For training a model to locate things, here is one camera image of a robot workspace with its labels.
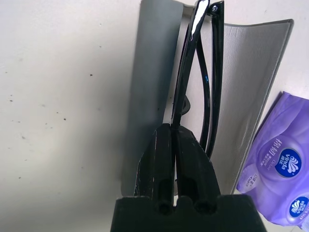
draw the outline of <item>vinda logo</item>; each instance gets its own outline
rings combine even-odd
[[[307,197],[298,197],[290,206],[290,215],[294,218],[300,216],[308,202],[309,199]]]
[[[296,176],[301,168],[301,158],[295,150],[286,148],[281,152],[275,168],[284,177]]]

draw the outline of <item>purple tissue package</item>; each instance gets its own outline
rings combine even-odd
[[[252,144],[237,189],[268,221],[309,232],[309,100],[282,94]]]

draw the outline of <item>white surface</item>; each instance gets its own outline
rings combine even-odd
[[[1,232],[109,231],[139,2],[0,0]],[[295,20],[264,115],[280,91],[309,98],[308,10],[225,1],[227,23]]]

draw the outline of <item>open case lid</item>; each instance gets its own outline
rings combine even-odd
[[[149,20],[146,19],[149,14],[145,14],[145,12],[155,14],[154,11],[161,10],[159,7],[154,8],[153,6],[149,9],[149,5],[141,5],[138,38],[142,37],[142,33],[147,34],[147,38],[151,38],[152,35],[158,37],[160,34],[158,31],[150,31],[147,29],[149,25],[143,23],[149,23]],[[135,104],[133,108],[132,104],[130,105],[128,124],[130,125],[130,133],[134,132],[135,135],[127,136],[127,142],[132,149],[127,150],[128,153],[125,156],[125,171],[122,179],[122,193],[124,195],[133,193],[138,161],[149,143],[152,133],[161,125],[163,117],[164,123],[170,122],[177,71],[192,8],[190,6],[183,7],[171,80],[159,78],[155,74],[141,75],[141,78],[135,78],[134,73],[136,73],[136,69],[140,68],[137,65],[139,58],[135,56],[131,89],[151,90],[143,95],[143,101],[146,104],[139,106]],[[211,73],[211,23],[208,20],[209,18],[206,18],[203,24],[201,38],[206,63],[209,73]],[[292,27],[293,20],[250,26],[225,25],[221,109],[215,147],[211,157],[222,194],[232,193],[235,189]],[[153,39],[153,41],[149,41],[149,44],[152,43],[155,46],[158,42]],[[145,55],[143,59],[149,58],[155,64],[155,59],[148,56]],[[168,68],[165,70],[162,67],[158,68],[161,69],[158,73],[168,70]],[[159,96],[159,94],[164,96],[169,84],[166,109],[162,112],[158,110],[158,106],[164,105],[166,99],[159,97],[154,99],[153,96]],[[199,140],[203,123],[203,88],[196,55],[186,95],[191,103],[191,109],[182,117],[181,124],[190,129]],[[140,97],[140,95],[131,92],[130,102],[139,102]]]

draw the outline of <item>black glasses frame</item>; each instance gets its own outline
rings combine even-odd
[[[212,17],[212,93],[210,93],[209,76],[200,36],[202,24],[207,15]],[[219,123],[223,75],[223,46],[224,1],[216,2],[212,5],[210,5],[210,0],[197,1],[183,43],[174,95],[171,128],[172,130],[178,130],[180,126],[193,57],[195,51],[197,51],[204,90],[204,119],[199,143],[209,158],[212,155]]]

